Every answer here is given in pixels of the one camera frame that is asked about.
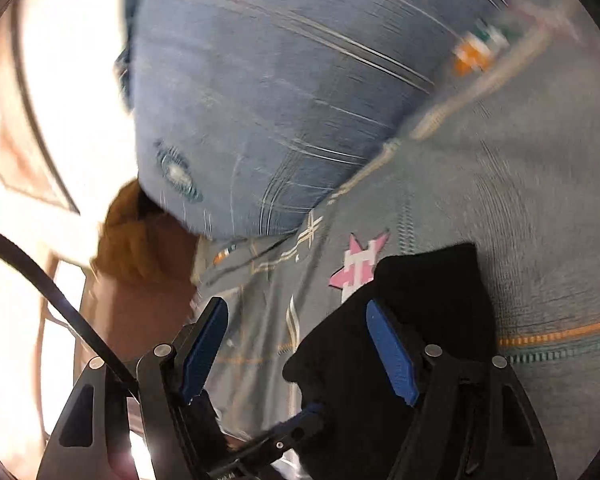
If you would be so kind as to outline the black pants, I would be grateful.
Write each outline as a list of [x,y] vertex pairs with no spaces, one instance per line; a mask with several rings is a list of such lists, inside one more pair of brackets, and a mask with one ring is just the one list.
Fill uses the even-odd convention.
[[304,405],[324,408],[323,429],[298,448],[313,479],[387,478],[413,420],[414,408],[394,391],[367,327],[370,302],[403,342],[420,393],[429,380],[420,364],[428,344],[468,361],[495,349],[475,244],[382,258],[373,279],[307,334],[283,368]]

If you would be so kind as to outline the brown wooden headboard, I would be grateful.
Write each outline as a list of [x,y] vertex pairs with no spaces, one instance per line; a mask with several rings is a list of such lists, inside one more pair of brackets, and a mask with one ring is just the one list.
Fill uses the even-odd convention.
[[96,273],[84,318],[122,361],[170,342],[192,313],[189,281],[128,283]]

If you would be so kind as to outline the brown cloth on headboard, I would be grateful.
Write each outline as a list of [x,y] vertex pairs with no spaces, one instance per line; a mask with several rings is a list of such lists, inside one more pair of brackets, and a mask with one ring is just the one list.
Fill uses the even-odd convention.
[[134,179],[108,208],[92,268],[129,284],[187,283],[198,242],[198,235],[162,210]]

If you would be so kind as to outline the grey patterned bed sheet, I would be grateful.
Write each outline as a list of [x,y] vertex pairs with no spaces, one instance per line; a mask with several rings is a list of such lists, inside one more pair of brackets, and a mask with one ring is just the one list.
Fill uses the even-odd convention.
[[578,0],[498,22],[517,35],[495,66],[449,79],[297,231],[204,244],[197,300],[230,310],[207,388],[231,436],[298,412],[286,359],[382,258],[473,242],[558,477],[600,449],[600,30]]

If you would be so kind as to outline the blue plaid pillow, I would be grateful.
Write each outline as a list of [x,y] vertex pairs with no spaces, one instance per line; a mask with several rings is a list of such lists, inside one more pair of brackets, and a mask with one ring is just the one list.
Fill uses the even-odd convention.
[[123,0],[138,183],[214,238],[291,232],[510,0]]

